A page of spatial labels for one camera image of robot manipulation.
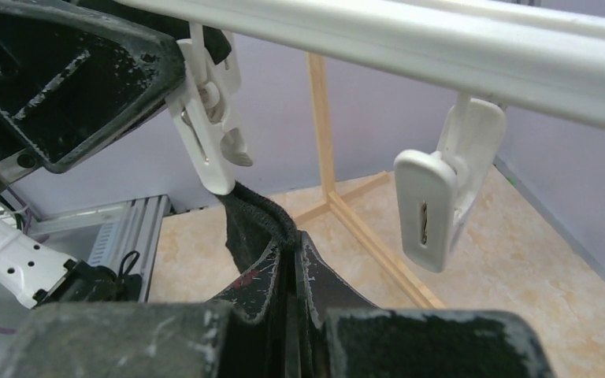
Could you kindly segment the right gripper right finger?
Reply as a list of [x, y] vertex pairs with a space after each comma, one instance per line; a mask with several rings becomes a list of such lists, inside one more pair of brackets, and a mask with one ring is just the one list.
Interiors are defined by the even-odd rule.
[[537, 333], [490, 309], [386, 309], [322, 259], [297, 250], [299, 363], [304, 377], [553, 377]]

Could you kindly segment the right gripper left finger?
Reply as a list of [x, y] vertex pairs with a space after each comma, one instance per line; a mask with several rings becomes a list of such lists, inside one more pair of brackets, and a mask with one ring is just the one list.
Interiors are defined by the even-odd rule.
[[279, 377], [276, 244], [207, 302], [55, 303], [22, 324], [0, 377]]

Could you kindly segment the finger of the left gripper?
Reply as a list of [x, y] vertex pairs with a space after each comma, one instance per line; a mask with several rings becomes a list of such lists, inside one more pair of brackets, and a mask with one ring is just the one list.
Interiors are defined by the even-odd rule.
[[184, 79], [176, 40], [65, 1], [0, 1], [0, 160], [63, 173], [137, 127]]

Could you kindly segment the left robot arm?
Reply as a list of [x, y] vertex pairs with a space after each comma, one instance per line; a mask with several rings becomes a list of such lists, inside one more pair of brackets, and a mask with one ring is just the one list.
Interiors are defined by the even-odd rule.
[[[0, 1], [0, 194], [137, 128], [184, 79], [175, 36], [111, 1]], [[82, 264], [0, 220], [0, 284], [33, 308]]]

